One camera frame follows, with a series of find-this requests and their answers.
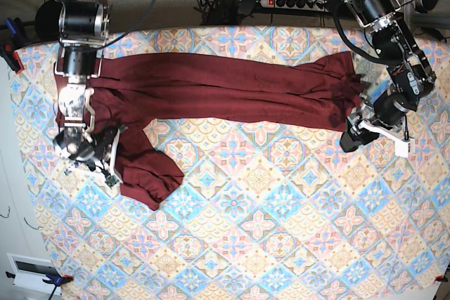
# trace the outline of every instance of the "patterned tablecloth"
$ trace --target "patterned tablecloth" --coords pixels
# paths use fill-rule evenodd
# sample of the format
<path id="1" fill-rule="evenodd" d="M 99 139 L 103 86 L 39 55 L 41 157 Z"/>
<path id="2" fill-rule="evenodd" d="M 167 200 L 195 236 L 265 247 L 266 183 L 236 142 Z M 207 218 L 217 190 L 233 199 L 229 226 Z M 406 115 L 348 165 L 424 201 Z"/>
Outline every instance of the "patterned tablecloth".
<path id="1" fill-rule="evenodd" d="M 367 48 L 360 32 L 350 39 Z M 339 133 L 220 119 L 157 120 L 150 142 L 186 177 L 158 211 L 71 174 L 51 144 L 55 44 L 10 73 L 25 174 L 65 299 L 354 300 L 429 287 L 450 260 L 450 53 L 418 41 L 436 90 L 409 126 L 409 159 L 381 138 L 345 154 Z M 297 65 L 346 50 L 336 31 L 208 27 L 136 32 L 106 51 L 189 52 Z M 357 72 L 387 85 L 383 66 Z"/>

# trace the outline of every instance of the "maroon fabric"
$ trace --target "maroon fabric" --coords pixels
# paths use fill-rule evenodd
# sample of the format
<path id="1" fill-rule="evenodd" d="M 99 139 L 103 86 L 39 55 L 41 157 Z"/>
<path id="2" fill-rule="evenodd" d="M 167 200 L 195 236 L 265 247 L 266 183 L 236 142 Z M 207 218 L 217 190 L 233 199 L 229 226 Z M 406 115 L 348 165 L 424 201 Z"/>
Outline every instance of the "maroon fabric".
<path id="1" fill-rule="evenodd" d="M 91 105 L 96 128 L 124 124 L 116 168 L 122 195 L 156 210 L 183 180 L 143 128 L 153 119 L 218 117 L 345 130 L 345 117 L 361 103 L 360 76 L 349 52 L 296 67 L 184 53 L 104 60 Z M 58 89 L 65 78 L 56 76 Z"/>

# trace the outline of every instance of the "power strip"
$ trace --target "power strip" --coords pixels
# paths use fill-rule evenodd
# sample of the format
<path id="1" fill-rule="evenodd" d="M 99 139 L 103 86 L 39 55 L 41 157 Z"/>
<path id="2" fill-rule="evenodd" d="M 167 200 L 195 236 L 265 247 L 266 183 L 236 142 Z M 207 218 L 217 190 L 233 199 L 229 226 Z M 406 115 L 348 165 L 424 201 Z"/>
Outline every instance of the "power strip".
<path id="1" fill-rule="evenodd" d="M 283 8 L 286 10 L 305 10 L 328 12 L 325 9 L 326 1 L 318 0 L 260 0 L 261 7 L 265 8 Z"/>

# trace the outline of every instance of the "floral tile pattern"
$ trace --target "floral tile pattern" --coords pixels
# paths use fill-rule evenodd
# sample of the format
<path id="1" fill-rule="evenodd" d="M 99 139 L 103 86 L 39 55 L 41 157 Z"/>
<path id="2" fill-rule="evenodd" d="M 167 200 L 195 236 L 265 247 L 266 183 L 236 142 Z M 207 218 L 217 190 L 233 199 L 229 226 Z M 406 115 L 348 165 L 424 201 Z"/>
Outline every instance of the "floral tile pattern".
<path id="1" fill-rule="evenodd" d="M 368 48 L 360 32 L 349 38 Z M 345 154 L 339 133 L 221 119 L 155 120 L 149 141 L 186 177 L 157 211 L 66 176 L 51 145 L 55 44 L 10 73 L 25 177 L 64 299 L 360 300 L 429 287 L 450 260 L 450 47 L 418 40 L 436 89 L 409 115 L 416 151 L 380 138 Z M 346 50 L 334 30 L 201 27 L 135 32 L 106 50 L 203 53 L 298 65 Z M 360 57 L 377 86 L 387 73 Z"/>

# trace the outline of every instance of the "white wall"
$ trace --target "white wall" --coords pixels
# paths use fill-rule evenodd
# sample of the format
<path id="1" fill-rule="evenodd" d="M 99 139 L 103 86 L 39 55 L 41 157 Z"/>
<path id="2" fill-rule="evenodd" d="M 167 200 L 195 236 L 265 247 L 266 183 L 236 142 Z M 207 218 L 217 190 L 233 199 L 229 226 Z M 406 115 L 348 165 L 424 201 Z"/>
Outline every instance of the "white wall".
<path id="1" fill-rule="evenodd" d="M 28 227 L 23 218 L 36 226 L 22 160 L 15 134 L 9 93 L 8 66 L 0 58 L 0 300 L 47 299 L 48 294 L 26 291 L 13 286 L 5 271 L 13 272 L 6 253 L 49 259 L 41 233 Z"/>

